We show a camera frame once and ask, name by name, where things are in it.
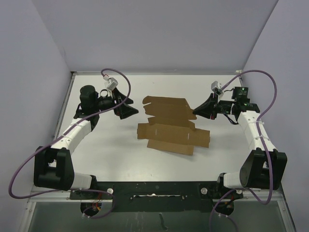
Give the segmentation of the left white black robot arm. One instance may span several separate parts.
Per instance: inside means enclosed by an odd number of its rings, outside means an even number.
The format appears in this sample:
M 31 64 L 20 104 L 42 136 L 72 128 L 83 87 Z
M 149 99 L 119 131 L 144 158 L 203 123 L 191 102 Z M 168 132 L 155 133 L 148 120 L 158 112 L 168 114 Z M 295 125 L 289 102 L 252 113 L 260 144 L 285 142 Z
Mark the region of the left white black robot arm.
M 80 89 L 80 103 L 69 127 L 47 148 L 38 147 L 34 162 L 34 185 L 57 190 L 81 189 L 88 199 L 98 193 L 97 179 L 94 175 L 74 171 L 72 154 L 79 143 L 96 127 L 99 114 L 113 109 L 120 119 L 126 119 L 138 113 L 131 105 L 133 100 L 122 94 L 117 88 L 105 90 L 101 96 L 92 85 Z

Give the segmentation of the brown cardboard box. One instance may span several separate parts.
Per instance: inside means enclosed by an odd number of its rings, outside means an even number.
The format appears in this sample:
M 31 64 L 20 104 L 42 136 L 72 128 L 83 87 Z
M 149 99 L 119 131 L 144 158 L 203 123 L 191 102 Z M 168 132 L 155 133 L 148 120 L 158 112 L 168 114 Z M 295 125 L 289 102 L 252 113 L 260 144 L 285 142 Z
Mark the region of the brown cardboard box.
M 149 117 L 138 124 L 137 138 L 147 139 L 148 148 L 191 156 L 195 147 L 209 147 L 210 131 L 196 128 L 185 98 L 146 96 L 142 103 Z

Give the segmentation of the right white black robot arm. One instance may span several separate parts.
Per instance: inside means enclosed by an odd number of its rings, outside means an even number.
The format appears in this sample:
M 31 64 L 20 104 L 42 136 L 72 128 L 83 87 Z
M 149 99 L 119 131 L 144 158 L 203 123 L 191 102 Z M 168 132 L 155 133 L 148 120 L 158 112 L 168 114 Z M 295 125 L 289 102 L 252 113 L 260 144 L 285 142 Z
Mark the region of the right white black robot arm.
M 287 156 L 279 152 L 268 137 L 259 119 L 260 109 L 248 98 L 247 87 L 233 88 L 232 99 L 222 100 L 224 91 L 218 82 L 212 84 L 208 99 L 193 110 L 194 115 L 216 119 L 218 114 L 233 115 L 234 125 L 240 125 L 247 139 L 250 153 L 239 172 L 222 173 L 214 186 L 222 198 L 237 188 L 277 190 L 287 163 Z

